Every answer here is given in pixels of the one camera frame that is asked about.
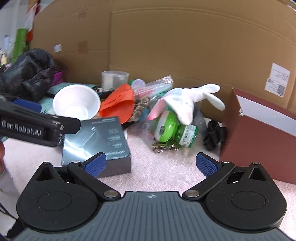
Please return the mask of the person's hand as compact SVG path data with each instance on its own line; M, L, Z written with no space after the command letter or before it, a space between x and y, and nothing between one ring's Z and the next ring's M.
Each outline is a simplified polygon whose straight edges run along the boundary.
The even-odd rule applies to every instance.
M0 174L3 174L6 167L4 164L5 148L2 142L0 142Z

